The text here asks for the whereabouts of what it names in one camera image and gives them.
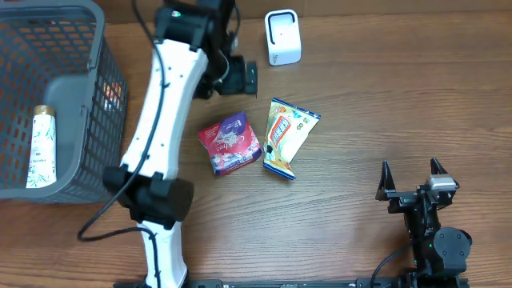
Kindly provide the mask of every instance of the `wooden table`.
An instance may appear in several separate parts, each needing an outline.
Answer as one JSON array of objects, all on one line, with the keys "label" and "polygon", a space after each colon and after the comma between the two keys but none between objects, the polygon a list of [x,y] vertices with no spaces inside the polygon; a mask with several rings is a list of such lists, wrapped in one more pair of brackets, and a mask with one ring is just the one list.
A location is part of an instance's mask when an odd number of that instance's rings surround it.
[{"label": "wooden table", "polygon": [[[368,277],[407,242],[402,216],[374,200],[382,160],[399,190],[428,176],[437,156],[460,182],[444,226],[469,232],[472,287],[512,286],[512,12],[303,18],[299,64],[269,67],[262,21],[242,25],[240,50],[259,66],[258,98],[193,103],[180,175],[195,183],[183,227],[192,278],[337,280]],[[130,86],[124,148],[149,77],[138,25],[108,26]],[[262,160],[215,177],[197,131],[244,110],[263,140],[272,97],[323,118],[292,163],[289,182]],[[109,287],[146,273],[140,235],[80,243],[99,205],[0,203],[0,286]],[[91,233],[132,226],[110,209]],[[410,255],[382,275],[410,266]]]}]

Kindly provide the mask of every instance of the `snack package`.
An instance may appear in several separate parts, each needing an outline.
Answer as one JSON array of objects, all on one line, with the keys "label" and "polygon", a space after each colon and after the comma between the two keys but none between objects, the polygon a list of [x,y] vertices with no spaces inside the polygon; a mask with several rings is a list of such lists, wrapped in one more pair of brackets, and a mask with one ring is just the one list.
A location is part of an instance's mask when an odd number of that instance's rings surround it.
[{"label": "snack package", "polygon": [[262,154],[256,135],[243,112],[199,131],[217,175],[226,175],[256,161]]},{"label": "snack package", "polygon": [[119,109],[119,103],[121,102],[120,99],[118,99],[118,96],[116,93],[121,97],[121,86],[119,83],[112,83],[112,90],[110,89],[110,86],[108,86],[106,83],[103,84],[103,91],[106,92],[106,97],[112,102],[112,104],[109,104],[109,101],[105,99],[104,108],[107,111],[112,111],[112,107],[116,107]]},{"label": "snack package", "polygon": [[266,128],[263,167],[295,180],[290,163],[322,116],[274,98]]}]

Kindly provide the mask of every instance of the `red snack box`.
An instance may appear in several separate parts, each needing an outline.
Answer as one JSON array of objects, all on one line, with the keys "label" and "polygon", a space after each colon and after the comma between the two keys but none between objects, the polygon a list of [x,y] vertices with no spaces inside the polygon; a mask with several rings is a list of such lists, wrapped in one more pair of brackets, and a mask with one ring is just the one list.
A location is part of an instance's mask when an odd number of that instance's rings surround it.
[{"label": "red snack box", "polygon": [[217,175],[226,175],[256,161],[262,154],[256,135],[243,112],[199,131]]}]

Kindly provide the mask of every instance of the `yellow snack bag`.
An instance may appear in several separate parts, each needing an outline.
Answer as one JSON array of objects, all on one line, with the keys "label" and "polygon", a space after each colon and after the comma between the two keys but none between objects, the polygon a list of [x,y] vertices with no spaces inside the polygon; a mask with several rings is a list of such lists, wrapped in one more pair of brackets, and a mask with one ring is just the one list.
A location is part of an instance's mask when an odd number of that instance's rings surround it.
[{"label": "yellow snack bag", "polygon": [[274,98],[266,128],[263,167],[290,180],[290,163],[322,116]]}]

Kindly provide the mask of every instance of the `white bottle with label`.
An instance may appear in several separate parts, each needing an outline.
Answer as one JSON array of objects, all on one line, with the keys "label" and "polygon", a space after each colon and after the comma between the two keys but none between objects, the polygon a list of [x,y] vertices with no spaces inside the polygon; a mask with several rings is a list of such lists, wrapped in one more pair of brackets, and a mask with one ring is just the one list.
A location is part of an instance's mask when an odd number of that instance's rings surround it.
[{"label": "white bottle with label", "polygon": [[41,188],[57,181],[56,146],[55,111],[49,106],[36,106],[26,188]]}]

